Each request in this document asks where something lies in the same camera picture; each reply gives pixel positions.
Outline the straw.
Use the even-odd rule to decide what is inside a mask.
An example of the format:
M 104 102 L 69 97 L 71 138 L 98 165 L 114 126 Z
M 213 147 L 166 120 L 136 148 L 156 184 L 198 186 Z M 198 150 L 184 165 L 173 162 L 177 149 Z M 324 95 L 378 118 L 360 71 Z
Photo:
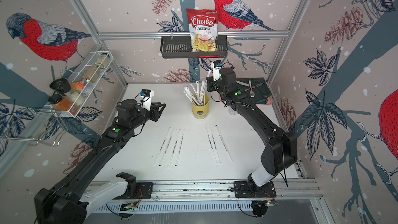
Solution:
M 214 155 L 214 158 L 215 158 L 216 164 L 218 164 L 218 159 L 217 159 L 217 156 L 216 156 L 215 150 L 214 150 L 214 148 L 213 148 L 212 142 L 211 142 L 211 140 L 210 140 L 210 135 L 209 135 L 209 131 L 208 131 L 207 127 L 205 127 L 205 130 L 206 130 L 206 133 L 207 133 L 207 138 L 208 138 L 208 141 L 209 141 L 209 143 L 210 143 L 210 148 L 211 148 L 211 150 L 212 150 L 212 153 L 213 153 L 213 155 Z
M 185 133 L 185 128 L 182 129 L 182 133 L 181 133 L 181 137 L 180 137 L 180 141 L 179 141 L 177 160 L 174 165 L 175 167 L 178 167 L 179 158 L 180 158 L 180 154 L 181 154 L 181 150 L 182 150 L 182 142 L 183 142 L 183 138 L 184 138 L 184 133 Z
M 166 155 L 166 153 L 167 153 L 167 150 L 168 150 L 168 148 L 169 148 L 169 146 L 170 146 L 170 143 L 171 143 L 171 140 L 172 140 L 174 131 L 175 131 L 175 128 L 172 128 L 172 131 L 171 131 L 169 140 L 168 140 L 168 142 L 167 142 L 165 151 L 164 151 L 164 153 L 163 153 L 163 155 L 162 155 L 162 158 L 161 158 L 161 160 L 160 160 L 160 162 L 159 162 L 159 164 L 158 164 L 159 167 L 161 167 L 162 164 L 163 164 L 163 161 L 164 161 L 165 155 Z
M 157 156 L 156 156 L 156 159 L 155 159 L 155 161 L 154 161 L 154 165 L 156 164 L 156 162 L 157 162 L 157 160 L 158 160 L 158 158 L 159 158 L 159 156 L 160 156 L 160 154 L 161 154 L 161 152 L 162 152 L 162 149 L 163 149 L 163 147 L 164 147 L 164 144 L 165 144 L 165 142 L 166 142 L 166 139 L 167 139 L 167 137 L 168 137 L 170 131 L 171 131 L 171 128 L 169 128 L 168 131 L 167 131 L 167 133 L 166 133 L 166 136 L 165 136 L 165 138 L 164 138 L 164 140 L 163 140 L 163 142 L 162 142 L 162 145 L 161 145 L 161 147 L 160 147 L 160 149 L 159 149 L 159 152 L 158 152 L 158 154 L 157 154 Z
M 226 142 L 225 142 L 225 140 L 224 140 L 224 138 L 223 138 L 223 136 L 222 136 L 222 134 L 221 134 L 221 132 L 220 132 L 218 126 L 216 125 L 215 128 L 216 128 L 216 130 L 217 130 L 217 132 L 218 132 L 218 135 L 219 135 L 219 137 L 220 137 L 220 140 L 221 140 L 221 142 L 222 142 L 222 144 L 223 144 L 223 146 L 224 146 L 224 148 L 225 148 L 225 150 L 226 150 L 226 152 L 227 152 L 227 154 L 228 154 L 230 160 L 233 161 L 233 158 L 232 158 L 232 156 L 231 156 L 231 153 L 230 153 L 229 150 L 228 150 L 227 144 L 226 144 Z
M 174 153 L 175 153 L 175 150 L 176 150 L 176 146 L 177 146 L 177 143 L 178 143 L 178 140 L 179 140 L 180 133 L 181 133 L 181 129 L 178 130 L 178 133 L 177 133 L 177 136 L 176 136 L 176 140 L 175 140 L 175 143 L 174 143 L 174 146 L 173 146 L 172 154 L 171 154 L 171 157 L 169 159 L 168 166 L 167 166 L 168 168 L 171 167 L 171 163 L 172 163 L 172 160 L 173 160 L 173 157 L 174 157 Z
M 210 134 L 211 134 L 211 138 L 212 138 L 212 141 L 213 141 L 213 144 L 214 144 L 214 149 L 215 149 L 215 155 L 216 155 L 217 162 L 219 164 L 221 164 L 221 160 L 220 160 L 220 157 L 219 157 L 216 141 L 215 141 L 214 134 L 213 134 L 213 131 L 212 131 L 211 127 L 210 127 Z

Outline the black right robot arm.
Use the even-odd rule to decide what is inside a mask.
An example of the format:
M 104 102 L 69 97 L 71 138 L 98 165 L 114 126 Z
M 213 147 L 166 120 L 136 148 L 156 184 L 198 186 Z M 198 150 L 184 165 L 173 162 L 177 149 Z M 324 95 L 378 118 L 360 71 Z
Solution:
M 248 176 L 252 192 L 259 191 L 286 168 L 298 160 L 297 138 L 272 122 L 255 104 L 250 93 L 239 89 L 233 67 L 216 67 L 208 76 L 207 91 L 220 94 L 226 107 L 240 114 L 264 143 L 261 165 Z

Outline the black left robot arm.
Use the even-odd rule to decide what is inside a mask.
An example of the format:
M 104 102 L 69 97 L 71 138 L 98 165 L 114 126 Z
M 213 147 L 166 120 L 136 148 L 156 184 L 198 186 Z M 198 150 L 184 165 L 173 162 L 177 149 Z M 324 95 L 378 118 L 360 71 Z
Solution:
M 36 223 L 82 224 L 93 209 L 82 200 L 84 191 L 107 162 L 136 136 L 135 129 L 144 127 L 149 120 L 158 121 L 165 107 L 166 104 L 155 102 L 145 109 L 134 99 L 119 102 L 118 115 L 100 136 L 97 146 L 51 189 L 43 188 L 36 194 Z

